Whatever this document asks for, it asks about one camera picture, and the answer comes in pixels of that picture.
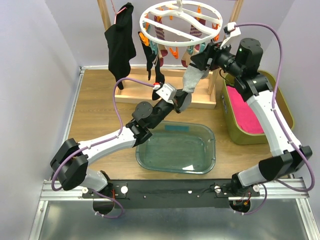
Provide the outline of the grey sock black stripes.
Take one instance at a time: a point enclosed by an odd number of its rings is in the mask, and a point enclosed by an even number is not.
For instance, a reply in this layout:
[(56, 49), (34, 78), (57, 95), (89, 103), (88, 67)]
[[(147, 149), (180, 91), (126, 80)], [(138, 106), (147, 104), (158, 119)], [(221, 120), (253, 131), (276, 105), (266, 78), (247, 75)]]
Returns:
[(199, 70), (189, 63), (182, 77), (183, 88), (182, 90), (193, 94), (195, 88), (201, 79), (205, 79), (209, 74), (209, 70)]

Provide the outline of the black sock tan stripes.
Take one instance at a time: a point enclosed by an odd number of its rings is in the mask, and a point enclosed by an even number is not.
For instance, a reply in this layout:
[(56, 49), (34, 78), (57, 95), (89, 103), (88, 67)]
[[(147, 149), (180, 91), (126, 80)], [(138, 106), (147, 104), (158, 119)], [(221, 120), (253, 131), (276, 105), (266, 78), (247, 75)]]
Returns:
[(147, 71), (147, 79), (151, 79), (151, 69), (153, 67), (153, 61), (155, 60), (156, 56), (153, 54), (153, 51), (149, 45), (145, 45), (145, 40), (149, 40), (145, 38), (141, 31), (138, 32), (138, 36), (142, 45), (142, 49), (146, 58), (146, 71)]

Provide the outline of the white round clip hanger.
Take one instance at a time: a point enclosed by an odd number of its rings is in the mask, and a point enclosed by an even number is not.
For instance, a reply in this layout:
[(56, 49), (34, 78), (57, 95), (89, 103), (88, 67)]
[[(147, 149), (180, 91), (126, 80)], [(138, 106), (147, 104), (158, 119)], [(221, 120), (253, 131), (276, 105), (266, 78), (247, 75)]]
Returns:
[[(204, 0), (140, 0), (138, 9), (138, 24), (145, 38), (168, 47), (209, 42), (224, 24), (222, 14)], [(154, 16), (160, 16), (162, 23), (154, 21)], [(157, 38), (155, 27), (164, 30), (164, 40)]]

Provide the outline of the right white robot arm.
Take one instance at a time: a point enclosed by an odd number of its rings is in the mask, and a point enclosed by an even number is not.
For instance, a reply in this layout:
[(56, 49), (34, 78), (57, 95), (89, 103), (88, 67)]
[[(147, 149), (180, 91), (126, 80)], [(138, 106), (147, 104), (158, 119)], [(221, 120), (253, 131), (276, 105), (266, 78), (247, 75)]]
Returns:
[(241, 196), (248, 188), (297, 172), (309, 165), (313, 152), (295, 137), (284, 119), (275, 99), (275, 90), (268, 78), (258, 71), (263, 49), (258, 40), (244, 38), (235, 55), (231, 46), (210, 42), (205, 49), (191, 57), (199, 70), (221, 68), (234, 78), (234, 88), (252, 109), (268, 141), (271, 157), (231, 177), (230, 191)]

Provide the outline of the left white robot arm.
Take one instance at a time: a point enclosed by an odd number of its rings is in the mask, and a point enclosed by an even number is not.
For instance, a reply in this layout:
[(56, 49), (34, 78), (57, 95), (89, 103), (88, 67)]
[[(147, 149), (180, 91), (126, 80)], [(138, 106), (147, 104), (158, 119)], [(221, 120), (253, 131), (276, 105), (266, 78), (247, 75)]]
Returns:
[(171, 111), (184, 111), (191, 100), (191, 93), (179, 89), (170, 101), (161, 99), (156, 105), (147, 101), (138, 103), (132, 120), (115, 132), (83, 142), (67, 139), (50, 162), (53, 170), (51, 182), (59, 181), (65, 191), (82, 186), (93, 189), (101, 198), (107, 197), (111, 191), (107, 175), (88, 166), (112, 153), (145, 143), (152, 136), (151, 129), (157, 127)]

